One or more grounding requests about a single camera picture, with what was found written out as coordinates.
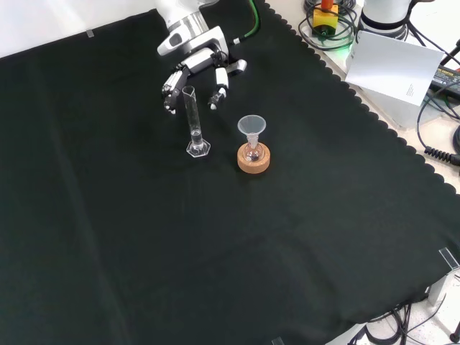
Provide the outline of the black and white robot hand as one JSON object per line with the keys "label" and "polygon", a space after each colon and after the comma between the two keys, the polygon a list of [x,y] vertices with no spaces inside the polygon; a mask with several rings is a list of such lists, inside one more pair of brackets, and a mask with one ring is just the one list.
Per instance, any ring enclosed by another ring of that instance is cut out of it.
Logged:
{"label": "black and white robot hand", "polygon": [[231,57],[224,34],[219,26],[196,36],[186,26],[175,28],[157,48],[166,56],[183,48],[185,59],[178,63],[162,86],[164,108],[175,113],[177,100],[188,79],[212,67],[216,73],[216,88],[208,100],[211,110],[216,110],[229,93],[229,78],[243,73],[247,61]]}

